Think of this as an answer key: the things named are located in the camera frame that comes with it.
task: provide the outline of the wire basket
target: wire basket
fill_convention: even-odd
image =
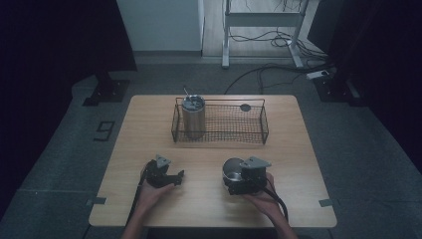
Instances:
[[[262,143],[267,141],[268,122],[264,99],[206,100],[205,131],[192,138],[184,128],[183,98],[176,98],[171,133],[174,142],[237,141]]]

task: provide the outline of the wrist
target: wrist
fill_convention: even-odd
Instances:
[[[137,219],[142,219],[145,217],[148,211],[149,211],[148,208],[139,205],[135,208],[132,217],[135,217]]]

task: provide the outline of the metal canister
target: metal canister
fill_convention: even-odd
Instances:
[[[198,95],[183,99],[183,123],[186,135],[195,139],[205,133],[205,100]]]

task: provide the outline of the human hand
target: human hand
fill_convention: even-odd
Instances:
[[[136,210],[146,212],[155,205],[163,194],[173,189],[175,185],[170,183],[166,186],[155,188],[145,180],[140,187],[141,189],[136,203]]]
[[[274,185],[274,176],[267,172],[267,178],[271,182],[271,185],[269,182],[267,182],[266,187],[275,193],[276,191],[272,187],[272,185]],[[260,191],[258,194],[245,194],[242,196],[248,201],[252,202],[260,212],[267,216],[270,216],[274,213],[282,213],[279,203],[264,191]]]

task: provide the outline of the black curtain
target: black curtain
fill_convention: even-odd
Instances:
[[[136,71],[114,0],[0,2],[0,214],[96,72]]]

